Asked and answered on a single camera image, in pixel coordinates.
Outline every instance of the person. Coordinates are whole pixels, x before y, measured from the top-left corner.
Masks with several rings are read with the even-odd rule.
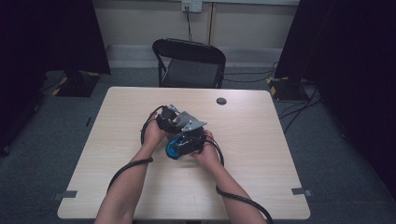
[[[144,144],[131,161],[149,159],[167,135],[166,132],[158,127],[154,116],[151,117],[145,131]],[[205,133],[209,141],[213,139],[212,132],[205,130]],[[192,152],[191,156],[212,174],[221,190],[249,198],[244,189],[221,165],[218,153],[212,144],[206,142],[201,153]],[[148,163],[139,164],[125,170],[118,176],[102,201],[95,224],[131,224],[133,222],[134,211],[142,194],[148,167]],[[222,200],[232,223],[266,223],[261,212],[255,207],[226,197],[222,197]]]

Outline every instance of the black chair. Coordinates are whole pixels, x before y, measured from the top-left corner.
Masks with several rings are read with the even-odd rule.
[[[172,38],[155,41],[152,49],[158,59],[160,87],[221,88],[226,59],[219,49]],[[171,59],[168,67],[163,57]]]

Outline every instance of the blue device part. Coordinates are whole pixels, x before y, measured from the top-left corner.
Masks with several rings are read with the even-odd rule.
[[[173,140],[172,142],[170,142],[167,146],[166,146],[166,155],[174,160],[177,160],[180,155],[175,151],[174,149],[174,145],[177,143],[178,140],[180,140],[183,136],[179,136],[177,137],[175,140]]]

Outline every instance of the person's right arm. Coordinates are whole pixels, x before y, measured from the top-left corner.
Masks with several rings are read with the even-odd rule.
[[[209,141],[213,135],[210,131],[205,130]],[[250,199],[244,189],[233,179],[228,171],[221,165],[219,156],[213,145],[210,143],[204,144],[204,149],[201,153],[191,153],[191,155],[213,175],[215,181],[224,192],[239,195]],[[237,201],[235,199],[222,196],[225,209],[228,217],[233,224],[237,223],[266,223],[262,213],[250,204]]]

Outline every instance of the wooden table top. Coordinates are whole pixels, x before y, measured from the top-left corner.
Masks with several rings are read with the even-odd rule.
[[[291,191],[301,183],[269,92],[134,87],[108,90],[67,188],[76,198],[63,198],[60,218],[96,218],[111,178],[140,148],[149,113],[170,104],[207,122],[227,170],[273,219],[309,218],[305,196]],[[210,174],[190,156],[169,159],[165,146],[154,152],[134,218],[228,219]]]

